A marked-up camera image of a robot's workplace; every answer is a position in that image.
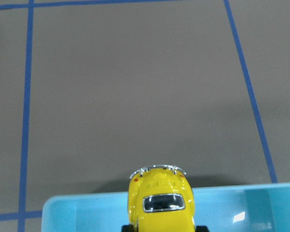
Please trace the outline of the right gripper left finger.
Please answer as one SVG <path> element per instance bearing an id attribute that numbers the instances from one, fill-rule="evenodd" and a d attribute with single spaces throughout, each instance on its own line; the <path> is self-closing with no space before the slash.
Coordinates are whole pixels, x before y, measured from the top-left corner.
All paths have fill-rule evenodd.
<path id="1" fill-rule="evenodd" d="M 123 225 L 121 227 L 121 232 L 135 232 L 133 225 Z"/>

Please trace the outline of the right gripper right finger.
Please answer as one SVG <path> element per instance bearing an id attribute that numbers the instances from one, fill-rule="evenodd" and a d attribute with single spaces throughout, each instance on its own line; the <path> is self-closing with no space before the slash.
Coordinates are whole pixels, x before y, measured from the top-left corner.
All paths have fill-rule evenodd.
<path id="1" fill-rule="evenodd" d="M 205 225 L 196 225 L 196 232 L 208 232 L 208 227 Z"/>

